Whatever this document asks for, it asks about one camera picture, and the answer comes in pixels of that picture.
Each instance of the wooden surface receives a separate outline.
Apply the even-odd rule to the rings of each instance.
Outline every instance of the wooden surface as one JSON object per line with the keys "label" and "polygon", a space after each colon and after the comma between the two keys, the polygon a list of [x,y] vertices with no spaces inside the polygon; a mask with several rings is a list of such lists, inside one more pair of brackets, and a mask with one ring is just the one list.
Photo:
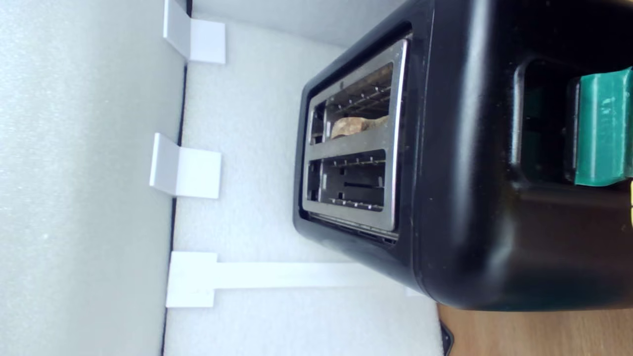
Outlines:
{"label": "wooden surface", "polygon": [[633,356],[633,309],[471,312],[440,306],[453,332],[451,356]]}

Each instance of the white plastic bracket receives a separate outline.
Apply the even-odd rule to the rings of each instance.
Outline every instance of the white plastic bracket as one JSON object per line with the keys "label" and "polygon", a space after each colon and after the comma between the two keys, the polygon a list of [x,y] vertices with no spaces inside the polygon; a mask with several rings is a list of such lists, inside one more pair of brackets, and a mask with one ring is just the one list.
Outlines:
{"label": "white plastic bracket", "polygon": [[168,308],[212,307],[216,289],[397,287],[369,268],[352,263],[218,263],[216,253],[172,252]]}
{"label": "white plastic bracket", "polygon": [[190,18],[175,0],[165,0],[163,38],[189,61],[227,62],[225,24]]}
{"label": "white plastic bracket", "polygon": [[221,164],[219,152],[180,147],[155,133],[149,185],[173,196],[217,199]]}

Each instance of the toaster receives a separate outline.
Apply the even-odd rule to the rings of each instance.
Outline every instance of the toaster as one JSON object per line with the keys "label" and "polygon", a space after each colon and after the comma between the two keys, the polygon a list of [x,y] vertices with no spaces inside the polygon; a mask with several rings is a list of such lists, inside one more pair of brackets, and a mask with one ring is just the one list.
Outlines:
{"label": "toaster", "polygon": [[629,183],[573,179],[579,79],[633,65],[632,23],[626,1],[404,3],[303,89],[297,231],[457,308],[633,306]]}

